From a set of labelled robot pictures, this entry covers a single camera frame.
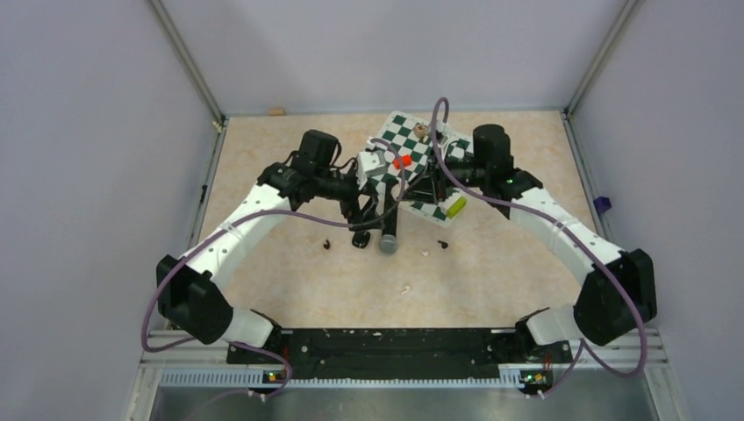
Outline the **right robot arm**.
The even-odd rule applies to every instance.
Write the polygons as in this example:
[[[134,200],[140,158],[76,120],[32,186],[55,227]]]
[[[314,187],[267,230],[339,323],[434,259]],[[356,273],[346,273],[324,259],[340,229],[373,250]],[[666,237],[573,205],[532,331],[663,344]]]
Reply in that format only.
[[[580,284],[575,303],[537,310],[516,323],[514,348],[521,359],[537,361],[564,340],[604,346],[656,317],[651,257],[599,237],[563,209],[539,179],[515,166],[502,126],[477,126],[473,153],[463,159],[445,155],[444,132],[436,137],[439,149],[430,153],[421,176],[434,198],[460,186],[480,189],[490,206],[542,242]]]

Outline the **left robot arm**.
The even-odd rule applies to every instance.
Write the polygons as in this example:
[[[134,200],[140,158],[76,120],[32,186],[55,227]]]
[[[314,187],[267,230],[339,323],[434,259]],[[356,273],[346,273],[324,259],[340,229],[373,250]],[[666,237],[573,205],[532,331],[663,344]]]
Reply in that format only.
[[[149,311],[185,330],[205,345],[218,340],[247,344],[260,362],[281,352],[279,326],[254,310],[234,308],[225,291],[240,263],[286,217],[321,223],[322,218],[299,212],[314,198],[340,204],[339,225],[350,231],[378,227],[379,193],[371,179],[385,173],[385,155],[399,156],[387,141],[371,138],[346,166],[335,164],[340,141],[309,130],[298,149],[282,162],[267,166],[239,206],[205,239],[176,258],[167,255],[156,268],[156,296]]]

